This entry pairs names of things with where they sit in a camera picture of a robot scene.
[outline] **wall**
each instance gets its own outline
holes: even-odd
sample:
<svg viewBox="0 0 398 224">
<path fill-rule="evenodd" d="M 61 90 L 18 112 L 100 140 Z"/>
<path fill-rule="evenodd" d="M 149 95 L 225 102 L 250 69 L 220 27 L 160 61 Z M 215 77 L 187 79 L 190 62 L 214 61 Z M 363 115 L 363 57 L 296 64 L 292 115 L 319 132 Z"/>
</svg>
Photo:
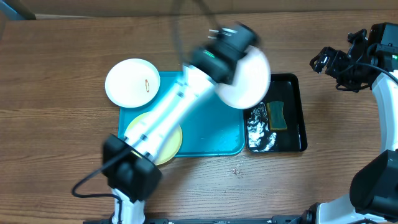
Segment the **wall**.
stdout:
<svg viewBox="0 0 398 224">
<path fill-rule="evenodd" d="M 160 16 L 169 15 L 173 0 L 5 0 L 22 4 L 37 17 L 62 16 Z M 397 0 L 204 0 L 217 14 L 279 11 L 337 11 L 398 9 Z M 186 0 L 183 14 L 198 14 Z"/>
</svg>

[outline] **brown stain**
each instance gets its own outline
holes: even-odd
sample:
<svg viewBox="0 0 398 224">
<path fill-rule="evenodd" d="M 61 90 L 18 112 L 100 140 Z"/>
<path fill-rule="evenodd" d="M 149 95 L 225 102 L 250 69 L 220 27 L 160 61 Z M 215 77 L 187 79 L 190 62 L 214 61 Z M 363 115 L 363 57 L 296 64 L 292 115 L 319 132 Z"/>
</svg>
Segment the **brown stain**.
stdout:
<svg viewBox="0 0 398 224">
<path fill-rule="evenodd" d="M 147 93 L 149 93 L 149 82 L 148 82 L 148 80 L 145 80 L 145 88 L 147 90 Z"/>
</svg>

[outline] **sponge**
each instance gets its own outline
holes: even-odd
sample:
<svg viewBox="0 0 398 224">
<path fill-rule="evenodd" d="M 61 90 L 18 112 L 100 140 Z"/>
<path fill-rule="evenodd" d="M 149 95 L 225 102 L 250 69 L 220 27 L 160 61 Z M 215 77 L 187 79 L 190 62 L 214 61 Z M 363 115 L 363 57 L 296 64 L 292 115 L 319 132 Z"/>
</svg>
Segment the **sponge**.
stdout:
<svg viewBox="0 0 398 224">
<path fill-rule="evenodd" d="M 267 103 L 267 113 L 271 131 L 283 131 L 287 129 L 284 118 L 284 102 L 273 101 Z"/>
</svg>

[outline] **black tray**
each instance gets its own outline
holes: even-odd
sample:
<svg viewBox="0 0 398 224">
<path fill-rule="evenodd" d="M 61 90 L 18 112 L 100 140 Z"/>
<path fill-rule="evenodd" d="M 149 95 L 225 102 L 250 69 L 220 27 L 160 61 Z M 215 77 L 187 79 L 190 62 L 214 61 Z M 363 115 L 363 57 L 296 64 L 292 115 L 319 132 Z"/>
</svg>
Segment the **black tray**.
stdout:
<svg viewBox="0 0 398 224">
<path fill-rule="evenodd" d="M 287 130 L 269 130 L 266 104 L 272 101 L 284 102 Z M 246 145 L 252 152 L 302 152 L 307 148 L 299 80 L 294 74 L 272 74 L 267 95 L 244 110 L 244 119 Z"/>
</svg>

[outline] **blue tray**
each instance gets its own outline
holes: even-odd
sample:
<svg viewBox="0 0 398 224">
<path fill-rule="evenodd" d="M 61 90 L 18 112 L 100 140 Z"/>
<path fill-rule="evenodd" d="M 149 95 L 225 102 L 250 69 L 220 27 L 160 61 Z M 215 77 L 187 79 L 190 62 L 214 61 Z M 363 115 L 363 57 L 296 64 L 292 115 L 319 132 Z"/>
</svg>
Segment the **blue tray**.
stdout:
<svg viewBox="0 0 398 224">
<path fill-rule="evenodd" d="M 139 108 L 120 108 L 119 138 L 130 122 L 150 111 L 167 93 L 180 72 L 159 72 L 160 88 L 155 98 Z M 229 107 L 214 93 L 195 108 L 180 124 L 182 145 L 175 157 L 229 156 L 242 151 L 245 145 L 243 111 Z"/>
</svg>

